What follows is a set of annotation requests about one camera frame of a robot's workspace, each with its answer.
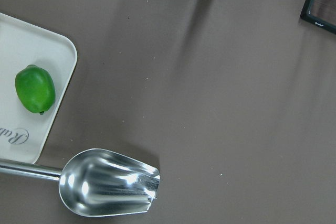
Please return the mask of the green lime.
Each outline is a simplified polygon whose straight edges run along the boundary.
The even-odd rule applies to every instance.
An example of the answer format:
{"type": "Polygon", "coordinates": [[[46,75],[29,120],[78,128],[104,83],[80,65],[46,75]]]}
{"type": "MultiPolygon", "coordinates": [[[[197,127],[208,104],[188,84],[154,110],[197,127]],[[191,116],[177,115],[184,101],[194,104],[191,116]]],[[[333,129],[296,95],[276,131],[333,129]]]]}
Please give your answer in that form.
{"type": "Polygon", "coordinates": [[[56,100],[51,75],[37,65],[28,65],[16,74],[15,90],[24,108],[35,114],[44,114],[56,100]]]}

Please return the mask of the metal ice scoop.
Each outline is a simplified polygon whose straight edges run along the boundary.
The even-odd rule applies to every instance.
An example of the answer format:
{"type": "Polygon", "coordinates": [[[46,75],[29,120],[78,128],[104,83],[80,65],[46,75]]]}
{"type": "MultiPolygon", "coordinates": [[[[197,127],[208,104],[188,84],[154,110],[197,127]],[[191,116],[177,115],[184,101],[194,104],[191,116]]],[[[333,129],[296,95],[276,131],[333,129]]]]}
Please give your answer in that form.
{"type": "Polygon", "coordinates": [[[64,168],[2,159],[1,173],[56,181],[63,204],[83,217],[145,213],[160,183],[157,168],[101,148],[78,153],[64,168]]]}

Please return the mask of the cream plastic tray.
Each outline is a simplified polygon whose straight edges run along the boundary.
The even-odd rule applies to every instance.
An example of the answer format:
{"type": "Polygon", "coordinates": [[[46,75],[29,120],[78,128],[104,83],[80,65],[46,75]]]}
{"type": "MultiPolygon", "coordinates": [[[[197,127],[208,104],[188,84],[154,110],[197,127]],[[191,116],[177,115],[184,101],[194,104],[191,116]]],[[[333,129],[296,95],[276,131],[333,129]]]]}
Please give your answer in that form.
{"type": "Polygon", "coordinates": [[[1,158],[39,159],[76,63],[76,48],[65,36],[1,14],[1,158]],[[28,65],[47,70],[55,85],[55,103],[42,115],[24,108],[15,90],[17,73],[28,65]]]}

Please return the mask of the black framed box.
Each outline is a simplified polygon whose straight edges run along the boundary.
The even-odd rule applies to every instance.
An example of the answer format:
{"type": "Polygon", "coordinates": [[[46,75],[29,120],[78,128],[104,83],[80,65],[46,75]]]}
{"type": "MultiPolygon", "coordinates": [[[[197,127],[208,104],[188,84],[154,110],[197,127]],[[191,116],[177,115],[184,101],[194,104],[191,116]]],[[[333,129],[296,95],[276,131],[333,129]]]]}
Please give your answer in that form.
{"type": "Polygon", "coordinates": [[[305,0],[300,18],[335,34],[335,0],[305,0]]]}

